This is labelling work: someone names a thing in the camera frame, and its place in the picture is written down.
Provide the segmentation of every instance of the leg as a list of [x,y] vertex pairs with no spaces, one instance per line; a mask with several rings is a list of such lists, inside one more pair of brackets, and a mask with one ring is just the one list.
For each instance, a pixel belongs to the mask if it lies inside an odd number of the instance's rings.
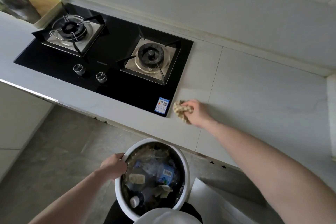
[[104,224],[133,224],[130,218],[124,214],[123,210],[120,208],[118,201],[115,200],[108,212]]
[[197,218],[203,224],[201,215],[198,213],[198,211],[196,211],[196,209],[191,204],[184,203],[182,205],[182,208],[180,209],[180,211],[194,216],[195,218]]

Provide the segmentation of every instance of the burner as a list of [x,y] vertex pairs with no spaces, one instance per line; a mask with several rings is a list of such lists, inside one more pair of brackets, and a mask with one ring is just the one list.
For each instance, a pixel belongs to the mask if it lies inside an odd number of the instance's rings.
[[157,68],[164,60],[162,47],[155,43],[144,44],[138,51],[139,62],[146,68]]
[[88,33],[87,22],[78,15],[67,15],[59,18],[53,24],[52,28],[55,31],[55,36],[62,40],[75,42],[82,40]]

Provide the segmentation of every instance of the white cabinet door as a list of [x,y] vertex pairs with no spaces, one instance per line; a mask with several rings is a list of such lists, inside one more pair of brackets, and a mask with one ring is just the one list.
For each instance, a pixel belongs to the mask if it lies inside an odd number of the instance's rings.
[[11,167],[20,150],[0,150],[0,181]]
[[52,105],[0,82],[0,149],[21,149]]

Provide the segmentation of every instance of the gray tile floor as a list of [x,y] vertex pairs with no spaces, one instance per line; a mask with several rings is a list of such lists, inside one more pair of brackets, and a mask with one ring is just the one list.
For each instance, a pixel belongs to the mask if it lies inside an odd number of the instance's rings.
[[[84,179],[113,153],[143,137],[56,106],[0,184],[0,223],[25,224]],[[240,171],[183,151],[195,177],[250,199],[265,201]],[[102,224],[115,201],[113,182],[101,188],[86,223]]]

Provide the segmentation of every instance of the gas stove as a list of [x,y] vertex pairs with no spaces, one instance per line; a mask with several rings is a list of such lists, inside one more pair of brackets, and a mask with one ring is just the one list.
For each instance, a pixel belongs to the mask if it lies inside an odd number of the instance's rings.
[[14,63],[163,117],[193,45],[72,4],[33,35]]

